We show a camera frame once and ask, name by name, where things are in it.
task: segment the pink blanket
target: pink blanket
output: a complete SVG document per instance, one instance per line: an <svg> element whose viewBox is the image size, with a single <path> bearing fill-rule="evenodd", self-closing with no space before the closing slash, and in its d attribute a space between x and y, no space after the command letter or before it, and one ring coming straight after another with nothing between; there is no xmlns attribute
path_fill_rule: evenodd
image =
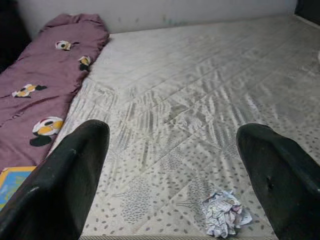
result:
<svg viewBox="0 0 320 240"><path fill-rule="evenodd" d="M96 14L61 14L0 75L0 171L44 160L108 37Z"/></svg>

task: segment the white mattress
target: white mattress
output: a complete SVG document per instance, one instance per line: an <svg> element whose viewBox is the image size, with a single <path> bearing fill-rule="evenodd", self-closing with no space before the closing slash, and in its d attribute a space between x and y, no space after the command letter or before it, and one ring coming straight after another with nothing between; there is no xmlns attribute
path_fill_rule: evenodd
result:
<svg viewBox="0 0 320 240"><path fill-rule="evenodd" d="M235 136L261 123L319 162L320 31L294 17L111 35L73 100L57 143L79 124L109 124L110 147L83 235L204 236L199 203L233 190L274 232Z"/></svg>

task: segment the bed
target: bed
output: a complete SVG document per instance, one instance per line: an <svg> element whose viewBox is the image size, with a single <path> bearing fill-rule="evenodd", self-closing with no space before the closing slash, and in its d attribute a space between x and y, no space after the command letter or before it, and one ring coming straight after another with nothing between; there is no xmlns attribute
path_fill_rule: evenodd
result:
<svg viewBox="0 0 320 240"><path fill-rule="evenodd" d="M205 236L199 202L233 190L253 221L238 239L277 239L236 147L260 123L319 160L320 31L295 17L111 35L52 147L82 122L110 126L83 236Z"/></svg>

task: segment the wall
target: wall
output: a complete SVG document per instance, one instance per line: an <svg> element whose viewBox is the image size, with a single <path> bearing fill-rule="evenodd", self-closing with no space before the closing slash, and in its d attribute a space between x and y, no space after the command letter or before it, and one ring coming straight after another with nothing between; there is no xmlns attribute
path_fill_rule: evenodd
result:
<svg viewBox="0 0 320 240"><path fill-rule="evenodd" d="M60 13L97 13L112 33L292 14L297 0L17 0L31 36Z"/></svg>

